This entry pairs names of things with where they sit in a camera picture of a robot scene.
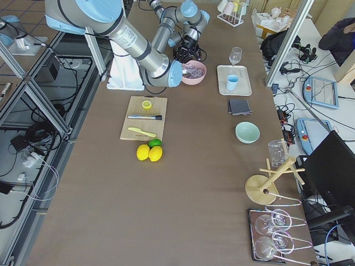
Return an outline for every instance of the yellow knife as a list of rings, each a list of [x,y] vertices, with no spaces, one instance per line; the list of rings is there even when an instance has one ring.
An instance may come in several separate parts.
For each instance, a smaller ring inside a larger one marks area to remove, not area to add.
[[[139,129],[138,127],[132,127],[132,126],[130,126],[130,127],[128,128],[128,130],[135,131],[135,132],[138,132],[138,133],[141,133],[141,134],[150,136],[150,137],[156,137],[156,134],[150,133],[150,132],[145,132],[145,131],[143,131],[142,129]]]

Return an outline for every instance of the wooden cutting board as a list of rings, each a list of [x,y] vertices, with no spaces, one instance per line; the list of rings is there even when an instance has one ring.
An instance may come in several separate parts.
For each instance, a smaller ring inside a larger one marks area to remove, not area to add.
[[[149,100],[152,104],[151,109],[145,110],[142,107],[142,102]],[[165,123],[166,105],[168,104],[167,98],[159,97],[144,97],[144,96],[131,96],[127,108],[126,117],[121,131],[121,140],[163,140],[163,131]],[[146,119],[128,119],[128,115],[162,115],[161,120],[146,120]],[[145,132],[156,134],[156,137],[149,137],[138,132],[128,130],[128,127],[137,127]]]

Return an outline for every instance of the lime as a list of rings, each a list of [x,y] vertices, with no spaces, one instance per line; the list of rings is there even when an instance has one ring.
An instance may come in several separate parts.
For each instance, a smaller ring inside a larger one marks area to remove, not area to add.
[[[153,148],[155,146],[161,146],[161,140],[153,139],[148,142],[148,146]]]
[[[160,146],[155,146],[149,151],[149,159],[152,162],[158,161],[163,155],[163,149]]]
[[[137,158],[139,161],[144,161],[148,158],[149,155],[149,146],[147,144],[142,144],[137,149]]]

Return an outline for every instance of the glass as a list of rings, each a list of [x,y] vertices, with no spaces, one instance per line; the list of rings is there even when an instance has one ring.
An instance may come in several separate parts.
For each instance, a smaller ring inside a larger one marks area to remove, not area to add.
[[[260,259],[282,258],[278,254],[290,254],[295,249],[293,238],[283,230],[277,230],[272,237],[260,237],[255,242],[255,255]]]
[[[255,229],[263,236],[271,236],[275,231],[291,228],[291,216],[282,209],[274,209],[270,214],[260,215],[255,221]]]
[[[286,141],[273,140],[267,144],[267,147],[272,167],[279,167],[288,159]]]
[[[242,49],[240,47],[233,47],[232,51],[229,55],[229,61],[232,64],[232,67],[234,67],[234,65],[238,64],[239,61],[242,59]],[[229,74],[231,75],[235,75],[234,70],[230,70]]]

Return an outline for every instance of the bowl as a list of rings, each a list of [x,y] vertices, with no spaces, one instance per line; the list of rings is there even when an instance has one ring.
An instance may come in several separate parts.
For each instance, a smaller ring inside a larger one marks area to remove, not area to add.
[[[241,122],[235,127],[235,135],[241,142],[250,144],[258,140],[260,130],[250,122]]]
[[[205,74],[199,78],[196,78],[196,79],[189,78],[188,76],[182,76],[181,81],[187,85],[196,85],[196,84],[200,83],[201,81],[203,81],[203,79],[205,78],[205,75],[207,73],[206,66],[203,65],[203,63],[201,63],[200,61],[190,60],[186,64],[182,64],[182,67],[184,68],[184,66],[187,64],[190,64],[191,66],[193,66],[195,68],[202,69],[205,72]]]

